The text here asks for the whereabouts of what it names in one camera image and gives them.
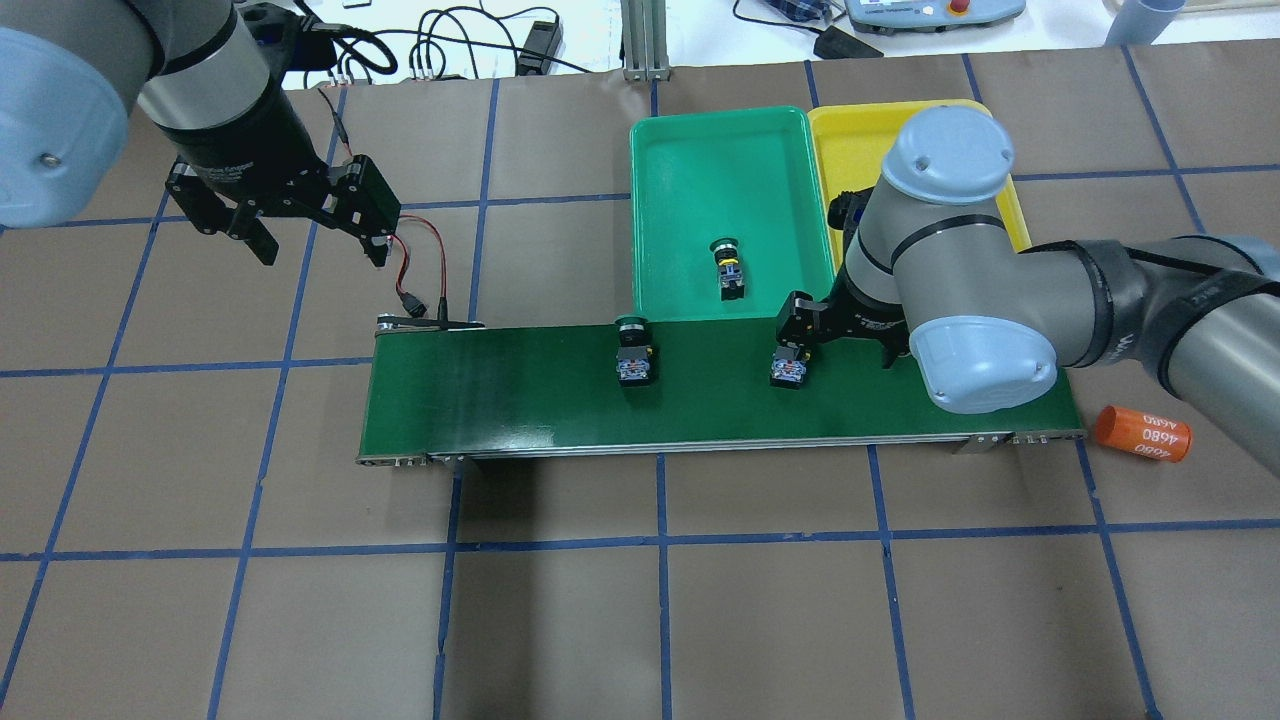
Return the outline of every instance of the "tiled table surface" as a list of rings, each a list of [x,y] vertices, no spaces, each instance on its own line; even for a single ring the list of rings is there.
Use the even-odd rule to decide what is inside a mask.
[[[627,132],[652,113],[977,97],[1036,242],[1276,241],[1277,61],[1257,41],[333,92],[444,233],[454,314],[511,327],[627,309]],[[315,95],[293,101],[332,154]],[[1179,465],[1084,442],[357,468],[393,277],[305,222],[270,222],[274,268],[200,236],[160,197],[172,150],[141,113],[132,132],[82,218],[0,237],[0,717],[1280,715],[1280,480],[1139,368],[1074,372],[1080,413],[1190,423]]]

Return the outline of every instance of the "orange cylinder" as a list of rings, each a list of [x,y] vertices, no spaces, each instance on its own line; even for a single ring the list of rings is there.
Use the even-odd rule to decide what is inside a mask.
[[[1098,414],[1093,437],[1098,445],[1170,462],[1181,462],[1192,448],[1192,428],[1187,423],[1115,405]]]

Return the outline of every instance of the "robotic arm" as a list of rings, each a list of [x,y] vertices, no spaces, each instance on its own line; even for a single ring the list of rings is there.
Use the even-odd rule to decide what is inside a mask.
[[[1046,393],[1060,365],[1135,359],[1280,474],[1280,254],[1211,236],[1015,254],[995,202],[1012,160],[978,110],[913,117],[876,187],[833,204],[844,266],[822,302],[787,297],[773,383],[797,387],[817,343],[870,337],[886,365],[909,346],[943,410],[989,413]]]
[[[280,90],[288,69],[330,67],[332,44],[298,67],[292,53],[260,47],[251,23],[264,46],[298,40],[298,18],[268,4],[243,17],[229,0],[0,4],[0,60],[17,85],[0,95],[0,224],[79,213],[137,102],[178,149],[166,187],[201,232],[225,232],[270,265],[278,245],[260,218],[310,218],[384,265],[399,201],[367,156],[329,168]]]

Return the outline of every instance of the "light blue control device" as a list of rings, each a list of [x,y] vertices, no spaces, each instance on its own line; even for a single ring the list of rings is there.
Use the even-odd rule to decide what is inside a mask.
[[[847,0],[847,6],[854,29],[893,35],[992,26],[1021,14],[1027,0]]]

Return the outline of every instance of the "dark green conveyor belt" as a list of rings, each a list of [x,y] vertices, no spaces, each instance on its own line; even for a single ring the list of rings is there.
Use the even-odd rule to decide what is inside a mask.
[[[381,331],[358,460],[813,447],[1083,434],[1065,374],[1036,402],[952,415],[911,357],[861,340],[818,348],[805,387],[769,386],[773,319],[653,323],[658,379],[622,388],[613,325]]]

